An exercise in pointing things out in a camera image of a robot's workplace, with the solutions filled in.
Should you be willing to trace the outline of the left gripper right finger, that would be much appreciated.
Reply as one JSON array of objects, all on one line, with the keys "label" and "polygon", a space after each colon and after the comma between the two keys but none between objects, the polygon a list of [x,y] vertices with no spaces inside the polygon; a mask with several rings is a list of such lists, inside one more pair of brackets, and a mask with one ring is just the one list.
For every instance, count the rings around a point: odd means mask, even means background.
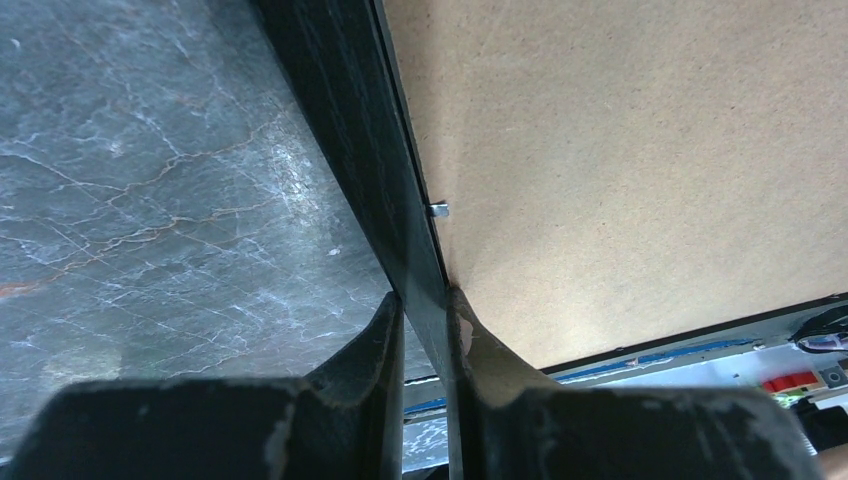
[{"label": "left gripper right finger", "polygon": [[738,388],[574,388],[447,301],[454,479],[819,479],[796,419]]}]

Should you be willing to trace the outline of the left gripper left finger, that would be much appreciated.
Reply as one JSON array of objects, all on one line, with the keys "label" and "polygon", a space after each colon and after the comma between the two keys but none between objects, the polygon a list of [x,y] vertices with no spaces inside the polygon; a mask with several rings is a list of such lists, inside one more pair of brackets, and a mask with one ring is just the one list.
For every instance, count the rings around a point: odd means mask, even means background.
[{"label": "left gripper left finger", "polygon": [[40,411],[5,479],[397,479],[403,311],[303,377],[88,381]]}]

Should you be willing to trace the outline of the brown backing board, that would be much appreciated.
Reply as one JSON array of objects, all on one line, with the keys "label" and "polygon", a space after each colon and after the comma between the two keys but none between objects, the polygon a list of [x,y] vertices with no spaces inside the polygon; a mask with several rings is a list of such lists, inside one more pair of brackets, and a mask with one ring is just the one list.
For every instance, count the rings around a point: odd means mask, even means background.
[{"label": "brown backing board", "polygon": [[535,367],[847,289],[843,1],[388,1],[451,283]]}]

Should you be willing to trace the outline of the black picture frame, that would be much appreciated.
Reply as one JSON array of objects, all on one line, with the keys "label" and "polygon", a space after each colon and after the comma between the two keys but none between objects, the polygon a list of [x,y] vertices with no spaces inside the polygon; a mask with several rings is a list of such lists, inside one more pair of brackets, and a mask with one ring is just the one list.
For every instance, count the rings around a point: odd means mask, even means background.
[{"label": "black picture frame", "polygon": [[[425,183],[386,2],[261,1],[258,9],[315,139],[443,382],[451,454],[446,308],[452,288],[464,291],[448,277],[437,222],[450,209],[430,197]],[[847,289],[628,347],[725,333],[733,322],[770,336],[785,332],[783,316],[840,306],[847,307]]]}]

